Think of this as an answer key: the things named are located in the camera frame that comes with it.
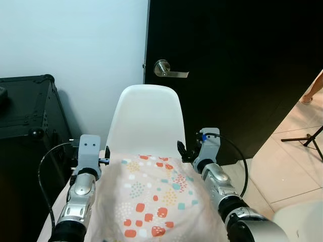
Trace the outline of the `cream pillow with coloured dots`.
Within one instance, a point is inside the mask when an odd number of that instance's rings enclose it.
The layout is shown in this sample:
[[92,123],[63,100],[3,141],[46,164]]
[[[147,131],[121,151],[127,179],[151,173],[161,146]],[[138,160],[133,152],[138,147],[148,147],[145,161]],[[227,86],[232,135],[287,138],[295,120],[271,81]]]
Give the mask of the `cream pillow with coloured dots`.
[[180,158],[113,152],[83,242],[229,242],[201,176]]

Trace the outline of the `white plastic shell chair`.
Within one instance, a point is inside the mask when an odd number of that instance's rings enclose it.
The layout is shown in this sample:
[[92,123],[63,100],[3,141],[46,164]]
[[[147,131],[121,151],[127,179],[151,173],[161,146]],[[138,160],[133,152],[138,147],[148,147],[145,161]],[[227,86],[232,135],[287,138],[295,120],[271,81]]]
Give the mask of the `white plastic shell chair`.
[[106,139],[110,151],[178,158],[176,143],[185,140],[184,118],[175,90],[149,84],[123,90]]

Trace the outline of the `white rounded chair seat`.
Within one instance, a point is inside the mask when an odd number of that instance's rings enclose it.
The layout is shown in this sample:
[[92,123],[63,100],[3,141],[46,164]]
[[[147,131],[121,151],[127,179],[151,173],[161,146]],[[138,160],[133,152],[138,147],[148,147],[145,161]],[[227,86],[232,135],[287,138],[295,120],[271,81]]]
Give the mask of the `white rounded chair seat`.
[[273,221],[289,242],[323,242],[323,200],[313,200],[278,210]]

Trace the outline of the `black flight case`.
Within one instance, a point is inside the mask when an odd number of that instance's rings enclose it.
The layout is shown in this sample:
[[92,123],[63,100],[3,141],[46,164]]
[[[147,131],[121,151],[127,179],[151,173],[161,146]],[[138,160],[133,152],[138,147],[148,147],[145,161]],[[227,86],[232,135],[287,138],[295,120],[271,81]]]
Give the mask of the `black flight case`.
[[0,78],[0,242],[31,242],[71,176],[71,129],[53,76]]

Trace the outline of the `black door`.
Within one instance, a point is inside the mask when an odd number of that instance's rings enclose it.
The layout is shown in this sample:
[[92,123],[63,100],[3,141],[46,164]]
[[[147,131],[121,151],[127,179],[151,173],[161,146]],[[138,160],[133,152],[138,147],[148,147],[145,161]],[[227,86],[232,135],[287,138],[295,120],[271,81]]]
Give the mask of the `black door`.
[[323,0],[148,0],[144,67],[178,95],[187,149],[218,128],[218,164],[252,158],[323,69]]

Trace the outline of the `black tripod stand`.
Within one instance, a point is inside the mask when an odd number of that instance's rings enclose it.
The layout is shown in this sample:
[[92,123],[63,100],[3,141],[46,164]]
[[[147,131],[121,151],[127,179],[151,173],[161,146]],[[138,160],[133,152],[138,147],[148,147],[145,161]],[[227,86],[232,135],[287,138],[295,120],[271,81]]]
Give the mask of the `black tripod stand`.
[[281,139],[282,142],[292,142],[292,141],[298,141],[300,142],[300,145],[302,145],[305,148],[310,148],[310,144],[312,144],[314,147],[313,149],[316,150],[321,160],[323,160],[323,153],[321,152],[321,148],[319,147],[318,143],[316,142],[316,137],[323,131],[323,126],[321,126],[314,134],[306,134],[305,137],[302,138],[287,138],[287,139]]

